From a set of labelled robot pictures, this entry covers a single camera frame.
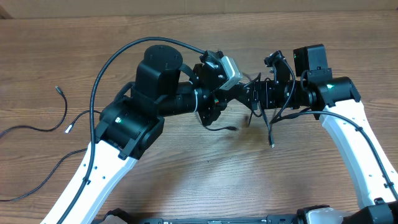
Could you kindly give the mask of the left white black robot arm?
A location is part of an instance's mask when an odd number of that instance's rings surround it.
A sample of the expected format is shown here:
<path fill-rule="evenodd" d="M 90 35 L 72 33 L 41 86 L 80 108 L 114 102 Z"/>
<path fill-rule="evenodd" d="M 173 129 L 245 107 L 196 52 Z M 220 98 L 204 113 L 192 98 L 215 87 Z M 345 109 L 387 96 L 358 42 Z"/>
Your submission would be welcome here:
<path fill-rule="evenodd" d="M 252 105 L 252 85 L 231 57 L 202 51 L 190 68 L 168 45 L 144 52 L 136 79 L 101 112 L 94 138 L 45 223 L 90 223 L 118 182 L 162 134 L 165 118 L 198 113 L 209 126 L 231 100 Z"/>

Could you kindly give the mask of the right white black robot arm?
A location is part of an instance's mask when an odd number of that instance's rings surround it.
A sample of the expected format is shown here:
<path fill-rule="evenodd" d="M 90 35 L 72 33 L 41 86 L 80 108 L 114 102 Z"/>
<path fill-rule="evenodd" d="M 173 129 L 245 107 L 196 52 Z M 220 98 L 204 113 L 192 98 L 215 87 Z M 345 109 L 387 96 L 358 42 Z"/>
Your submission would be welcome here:
<path fill-rule="evenodd" d="M 314 205 L 297 210 L 292 223 L 397 223 L 397 171 L 373 133 L 361 95 L 348 77 L 334 78 L 325 46 L 294 50 L 291 68 L 281 52 L 264 59 L 273 79 L 249 83 L 252 108 L 279 109 L 268 129 L 283 120 L 312 115 L 336 144 L 353 181 L 359 210 L 354 213 Z"/>

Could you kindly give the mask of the cardboard backdrop panel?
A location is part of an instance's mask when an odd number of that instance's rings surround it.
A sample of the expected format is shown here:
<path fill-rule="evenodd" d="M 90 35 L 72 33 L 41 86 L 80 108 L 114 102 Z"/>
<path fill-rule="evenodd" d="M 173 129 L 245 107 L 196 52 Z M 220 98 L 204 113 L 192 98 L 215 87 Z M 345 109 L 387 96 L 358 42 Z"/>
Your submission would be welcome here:
<path fill-rule="evenodd" d="M 394 9 L 397 0 L 1 0 L 2 19 Z"/>

